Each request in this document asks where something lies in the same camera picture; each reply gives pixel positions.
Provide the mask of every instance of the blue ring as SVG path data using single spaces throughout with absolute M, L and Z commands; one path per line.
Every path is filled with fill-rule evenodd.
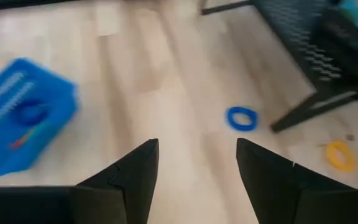
M 237 123 L 234 120 L 234 115 L 238 113 L 248 116 L 250 119 L 250 124 L 244 125 L 244 124 Z M 232 126 L 234 129 L 238 131 L 253 131 L 258 125 L 258 114 L 253 110 L 243 108 L 240 106 L 234 106 L 228 109 L 226 113 L 226 118 L 230 126 Z

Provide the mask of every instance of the wooden floor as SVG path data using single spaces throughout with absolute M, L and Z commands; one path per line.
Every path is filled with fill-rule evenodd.
M 0 11 L 0 69 L 29 57 L 76 82 L 81 101 L 36 165 L 0 185 L 76 184 L 159 138 L 149 223 L 257 223 L 237 169 L 241 137 L 358 188 L 358 166 L 342 173 L 324 160 L 324 145 L 349 134 L 358 156 L 358 103 L 272 133 L 313 89 L 253 8 L 200 17 L 197 7 L 96 0 Z M 259 112 L 256 131 L 226 124 L 237 105 Z

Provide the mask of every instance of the blue plastic basket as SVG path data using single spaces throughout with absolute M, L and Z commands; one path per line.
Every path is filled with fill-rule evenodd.
M 34 163 L 74 115 L 75 89 L 26 58 L 0 72 L 0 175 Z

